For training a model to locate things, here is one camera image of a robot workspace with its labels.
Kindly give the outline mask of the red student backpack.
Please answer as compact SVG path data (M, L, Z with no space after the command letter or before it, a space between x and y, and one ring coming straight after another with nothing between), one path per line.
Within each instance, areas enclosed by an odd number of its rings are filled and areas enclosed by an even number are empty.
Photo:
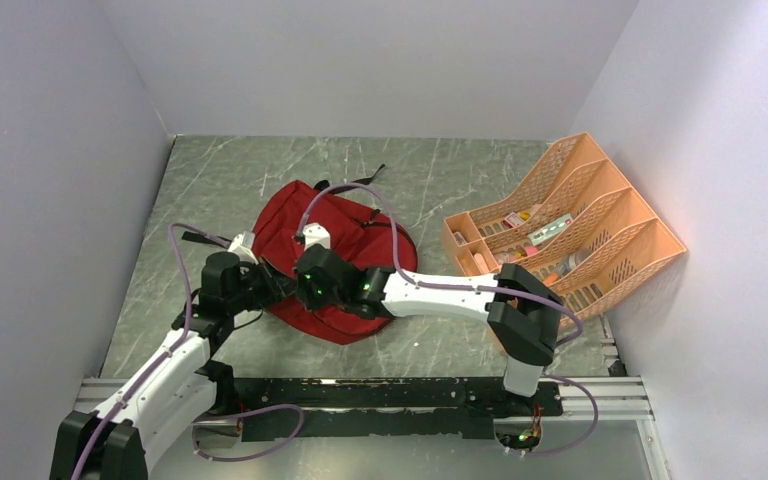
M193 294L194 318L265 312L314 337L346 345L372 336L393 319L380 304L395 268L418 265L414 240L389 215L344 197L371 178L347 185L293 181L267 202L253 238L187 231L185 241L213 244Z

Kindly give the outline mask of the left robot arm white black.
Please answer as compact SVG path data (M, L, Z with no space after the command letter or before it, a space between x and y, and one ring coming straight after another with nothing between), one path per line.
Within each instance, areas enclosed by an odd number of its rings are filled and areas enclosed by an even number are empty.
M197 417L237 404L233 370L213 355L235 320L258 314L294 293L296 282L249 254L209 255L201 284L150 359L90 412L60 424L53 479L146 479Z

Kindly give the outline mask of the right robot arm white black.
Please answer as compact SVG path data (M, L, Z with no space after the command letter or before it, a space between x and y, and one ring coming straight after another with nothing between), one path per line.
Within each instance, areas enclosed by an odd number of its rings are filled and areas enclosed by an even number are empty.
M512 394L534 396L554 360L561 298L519 265L477 276L361 269L314 245L297 260L295 275L296 296L312 310L333 306L364 320L430 315L487 325L507 356L503 387Z

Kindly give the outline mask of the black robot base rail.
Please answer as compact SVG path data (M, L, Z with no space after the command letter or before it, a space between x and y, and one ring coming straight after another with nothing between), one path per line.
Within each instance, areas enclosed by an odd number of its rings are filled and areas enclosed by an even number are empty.
M236 378L237 404L201 415L207 428L238 429L244 442L301 437L460 435L534 448L541 422L590 423L649 414L642 382L631 377L543 380L534 396L503 388L499 377L377 379Z

